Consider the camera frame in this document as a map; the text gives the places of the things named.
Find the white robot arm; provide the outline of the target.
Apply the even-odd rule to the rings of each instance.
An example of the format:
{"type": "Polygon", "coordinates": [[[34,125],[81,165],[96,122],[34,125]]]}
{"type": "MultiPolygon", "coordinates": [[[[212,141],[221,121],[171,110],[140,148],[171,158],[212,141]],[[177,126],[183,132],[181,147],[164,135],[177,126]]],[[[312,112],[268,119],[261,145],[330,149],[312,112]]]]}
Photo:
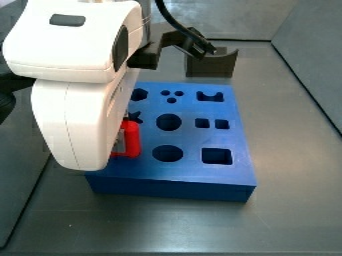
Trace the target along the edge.
{"type": "Polygon", "coordinates": [[[28,0],[2,43],[13,74],[34,80],[32,112],[57,163],[105,167],[147,45],[149,8],[139,0],[28,0]]]}

